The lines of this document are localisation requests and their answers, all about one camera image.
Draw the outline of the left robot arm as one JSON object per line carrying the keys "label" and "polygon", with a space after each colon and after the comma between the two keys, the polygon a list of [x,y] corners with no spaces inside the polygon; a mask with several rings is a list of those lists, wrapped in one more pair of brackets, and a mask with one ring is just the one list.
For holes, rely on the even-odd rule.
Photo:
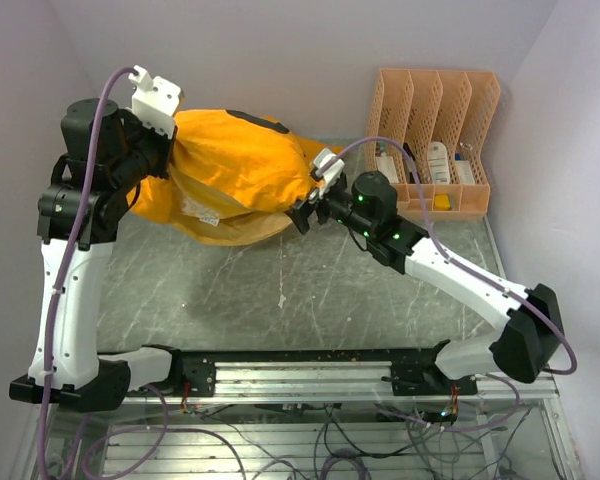
{"label": "left robot arm", "polygon": [[97,351],[102,284],[118,226],[142,180],[167,175],[179,102],[168,95],[122,109],[107,101],[100,121],[97,105],[97,99],[77,101],[61,121],[67,151],[38,201],[44,265],[39,336],[27,373],[9,385],[15,401],[48,400],[80,413],[115,410],[128,392],[147,384],[172,397],[184,383],[176,348]]}

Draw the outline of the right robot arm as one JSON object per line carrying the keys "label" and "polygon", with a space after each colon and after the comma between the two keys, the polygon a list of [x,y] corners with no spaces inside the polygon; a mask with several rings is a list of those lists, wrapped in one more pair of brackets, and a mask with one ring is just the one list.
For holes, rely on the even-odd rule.
{"label": "right robot arm", "polygon": [[365,240],[364,251],[381,265],[409,275],[469,307],[492,332],[435,346],[431,365],[420,373],[422,387],[439,396],[456,380],[500,371],[531,384],[547,367],[564,329],[555,292],[544,284],[529,289],[477,267],[445,247],[420,226],[401,217],[398,195],[380,172],[359,175],[353,183],[340,176],[328,192],[314,190],[289,211],[301,233],[309,217],[334,220]]}

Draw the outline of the orange Mickey Mouse pillowcase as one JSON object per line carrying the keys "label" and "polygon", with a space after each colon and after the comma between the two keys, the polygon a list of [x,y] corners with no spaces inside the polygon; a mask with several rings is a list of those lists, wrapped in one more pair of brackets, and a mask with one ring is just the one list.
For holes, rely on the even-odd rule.
{"label": "orange Mickey Mouse pillowcase", "polygon": [[325,144],[237,110],[180,111],[175,122],[168,176],[149,176],[128,193],[132,213],[226,247],[291,226],[288,212],[314,188],[312,162]]}

